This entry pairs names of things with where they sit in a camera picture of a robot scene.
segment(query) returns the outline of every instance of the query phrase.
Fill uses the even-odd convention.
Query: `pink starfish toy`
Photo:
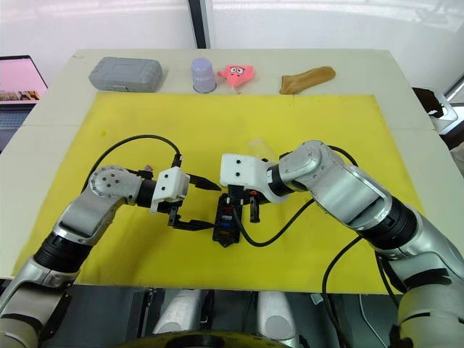
[[[225,78],[227,83],[235,89],[251,80],[256,75],[256,72],[253,70],[253,65],[229,64],[224,71],[218,71],[217,74],[221,78]]]

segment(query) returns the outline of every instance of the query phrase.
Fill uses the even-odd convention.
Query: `white table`
[[[241,88],[243,94],[277,94],[281,75],[331,65],[336,78],[303,94],[373,94],[427,217],[464,253],[464,180],[388,51],[84,50],[70,58],[0,155],[0,277],[11,275],[57,168],[93,103],[96,89],[87,77],[105,56],[159,60],[165,73],[160,93],[194,93],[190,63],[197,57],[208,57],[215,70],[230,63],[254,65],[257,77]],[[221,84],[213,93],[233,92]]]

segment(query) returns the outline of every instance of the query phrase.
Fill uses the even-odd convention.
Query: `yellow mat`
[[[253,154],[247,143],[262,138],[279,155],[309,139],[351,153],[367,173],[403,202],[421,209],[392,136],[372,96],[202,96],[99,93],[38,215],[16,270],[48,235],[67,204],[79,195],[96,158],[128,136],[153,133],[172,140],[183,154],[182,168],[219,183],[224,152]],[[103,164],[131,169],[169,168],[173,150],[144,139],[115,150]],[[184,220],[214,222],[219,193],[190,186],[180,213]],[[283,204],[261,207],[261,223],[244,225],[258,241],[273,236],[308,200],[308,193]],[[175,286],[216,289],[320,291],[323,272],[355,233],[308,208],[274,244],[254,248],[243,238],[226,249],[212,230],[167,227],[167,215],[123,206],[84,263],[78,281],[92,284]],[[362,241],[333,269],[329,290],[385,292],[373,250]]]

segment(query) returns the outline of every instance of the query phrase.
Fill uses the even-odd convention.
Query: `laptop screen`
[[[0,106],[37,104],[46,84],[29,56],[0,57]]]

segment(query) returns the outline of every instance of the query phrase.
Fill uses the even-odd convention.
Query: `gray plastic case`
[[[161,76],[161,64],[157,60],[105,57],[88,79],[103,91],[154,92]]]

